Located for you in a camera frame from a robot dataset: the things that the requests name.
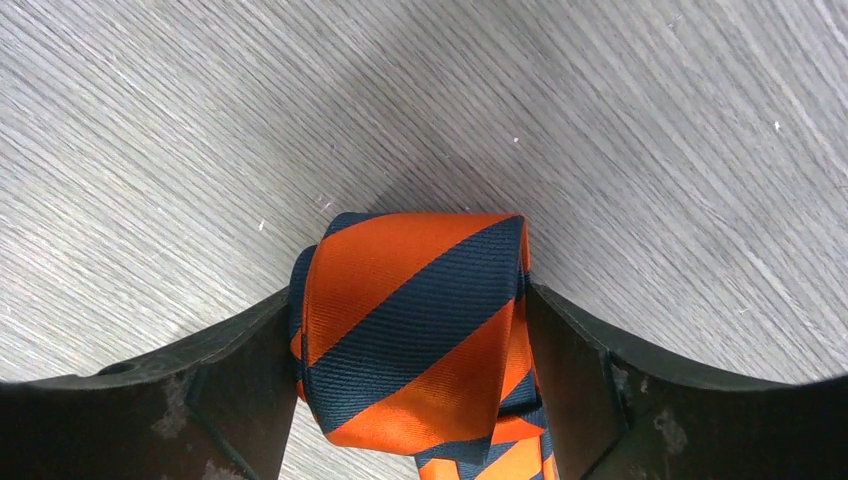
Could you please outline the orange navy striped tie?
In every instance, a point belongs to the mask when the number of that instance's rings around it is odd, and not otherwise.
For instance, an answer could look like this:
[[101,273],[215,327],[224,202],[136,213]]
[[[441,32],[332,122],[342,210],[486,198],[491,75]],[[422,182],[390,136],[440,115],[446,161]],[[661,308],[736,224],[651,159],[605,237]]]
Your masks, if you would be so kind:
[[290,279],[296,386],[326,439],[424,479],[552,479],[517,214],[343,213]]

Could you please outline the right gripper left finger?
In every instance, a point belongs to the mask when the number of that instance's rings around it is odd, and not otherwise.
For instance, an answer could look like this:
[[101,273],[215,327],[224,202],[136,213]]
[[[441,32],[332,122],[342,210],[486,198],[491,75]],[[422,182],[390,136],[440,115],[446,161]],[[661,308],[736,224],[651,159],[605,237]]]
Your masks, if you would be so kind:
[[297,396],[288,294],[91,376],[1,386],[5,479],[275,479]]

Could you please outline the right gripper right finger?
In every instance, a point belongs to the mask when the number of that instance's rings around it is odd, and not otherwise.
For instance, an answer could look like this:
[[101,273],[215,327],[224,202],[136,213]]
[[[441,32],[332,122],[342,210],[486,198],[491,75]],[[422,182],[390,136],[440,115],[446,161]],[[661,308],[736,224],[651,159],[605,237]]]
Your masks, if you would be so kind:
[[550,288],[529,334],[563,479],[843,479],[847,380],[801,385],[712,367]]

